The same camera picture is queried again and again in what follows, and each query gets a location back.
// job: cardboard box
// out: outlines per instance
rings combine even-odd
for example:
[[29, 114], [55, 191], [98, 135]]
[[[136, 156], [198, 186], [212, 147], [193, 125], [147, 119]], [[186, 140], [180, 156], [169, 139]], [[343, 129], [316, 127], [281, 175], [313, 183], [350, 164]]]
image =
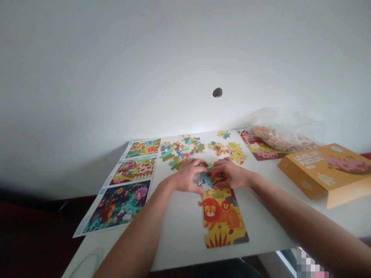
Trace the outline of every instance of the cardboard box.
[[308, 198], [328, 194], [327, 209], [371, 194], [371, 161], [338, 144], [287, 155], [278, 167]]

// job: cartoon lion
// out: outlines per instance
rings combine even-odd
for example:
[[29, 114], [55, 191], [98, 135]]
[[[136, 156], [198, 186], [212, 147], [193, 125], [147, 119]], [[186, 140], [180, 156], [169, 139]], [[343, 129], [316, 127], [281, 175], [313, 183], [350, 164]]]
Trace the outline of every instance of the cartoon lion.
[[221, 203], [221, 215], [223, 216], [224, 222], [227, 222], [227, 225], [229, 225], [229, 228], [240, 227], [240, 220], [237, 212], [231, 208], [231, 204], [226, 200]]
[[209, 230], [211, 230], [216, 223], [224, 222], [219, 203], [215, 199], [207, 198], [199, 205], [200, 207], [204, 206], [205, 228], [211, 224], [209, 227]]
[[231, 208], [231, 204], [228, 201], [224, 200], [220, 206], [215, 199], [207, 198], [199, 206], [204, 207], [205, 228], [210, 225], [209, 230], [211, 230], [216, 223], [222, 222], [227, 222], [229, 228], [240, 227], [237, 212]]

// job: puzzle piece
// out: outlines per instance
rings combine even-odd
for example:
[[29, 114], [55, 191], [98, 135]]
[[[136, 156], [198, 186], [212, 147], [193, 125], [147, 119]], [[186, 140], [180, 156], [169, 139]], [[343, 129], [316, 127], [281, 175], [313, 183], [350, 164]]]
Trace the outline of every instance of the puzzle piece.
[[170, 142], [164, 142], [161, 144], [161, 154], [162, 161], [167, 161], [175, 156], [173, 154], [173, 149], [171, 148]]
[[245, 155], [243, 152], [232, 152], [231, 153], [231, 159], [235, 160], [238, 164], [243, 164], [244, 161], [247, 158], [247, 155]]
[[183, 160], [180, 159], [178, 156], [174, 157], [172, 161], [169, 162], [169, 165], [171, 166], [171, 170], [179, 170], [182, 167]]
[[[208, 163], [208, 170], [211, 172], [214, 168], [214, 162], [207, 162]], [[227, 178], [224, 173], [218, 173], [215, 176], [214, 182], [211, 179], [211, 175], [208, 175], [205, 172], [201, 173], [201, 181], [198, 182], [203, 190], [214, 190], [214, 185], [220, 181], [225, 181]]]
[[191, 135], [190, 134], [183, 134], [179, 137], [179, 142], [186, 142], [188, 140], [188, 138], [190, 138]]
[[173, 150], [175, 150], [176, 152], [178, 152], [180, 149], [183, 149], [184, 148], [184, 145], [181, 143], [181, 142], [176, 142], [174, 143], [171, 148]]
[[193, 137], [192, 144], [194, 144], [195, 146], [198, 146], [200, 143], [201, 143], [200, 137]]
[[194, 145], [184, 146], [182, 149], [177, 151], [177, 154], [182, 159], [190, 157], [191, 155], [194, 154]]
[[229, 153], [229, 150], [227, 150], [222, 143], [216, 143], [214, 141], [209, 144], [209, 149], [215, 151], [217, 156], [222, 156]]
[[223, 137], [224, 139], [227, 139], [231, 137], [231, 134], [228, 131], [221, 131], [218, 133], [218, 136]]
[[242, 165], [244, 163], [243, 160], [247, 158], [247, 155], [243, 153], [241, 145], [233, 142], [229, 143], [228, 148], [231, 152], [231, 159]]
[[228, 148], [230, 152], [242, 151], [241, 145], [236, 142], [229, 143]]
[[206, 147], [205, 144], [201, 144], [201, 143], [200, 143], [198, 146], [196, 145], [196, 146], [194, 147], [194, 152], [195, 152], [195, 153], [205, 153], [206, 150], [207, 150], [207, 147]]
[[200, 185], [203, 190], [211, 190], [213, 188], [213, 181], [211, 180], [211, 175], [202, 172], [201, 181], [198, 182], [198, 185]]

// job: right hand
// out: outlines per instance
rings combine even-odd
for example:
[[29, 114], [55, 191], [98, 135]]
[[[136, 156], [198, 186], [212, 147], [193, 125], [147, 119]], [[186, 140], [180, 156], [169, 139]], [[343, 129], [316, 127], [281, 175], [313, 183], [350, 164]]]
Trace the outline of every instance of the right hand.
[[252, 186], [254, 184], [255, 177], [258, 175], [255, 172], [238, 166], [230, 157], [219, 159], [214, 163], [214, 168], [211, 172], [212, 181], [215, 180], [215, 176], [218, 173], [225, 173], [227, 180], [218, 182], [214, 186], [215, 189], [224, 187], [234, 189], [244, 186]]

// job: dinosaur puzzle picture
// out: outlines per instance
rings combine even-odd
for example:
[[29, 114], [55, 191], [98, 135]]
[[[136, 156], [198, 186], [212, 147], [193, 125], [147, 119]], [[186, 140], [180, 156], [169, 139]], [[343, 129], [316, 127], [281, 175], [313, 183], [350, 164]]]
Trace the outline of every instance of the dinosaur puzzle picture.
[[144, 206], [150, 180], [108, 188], [84, 229], [84, 233], [126, 224]]
[[125, 158], [156, 154], [160, 148], [161, 138], [133, 142]]
[[109, 185], [151, 178], [157, 155], [124, 160]]

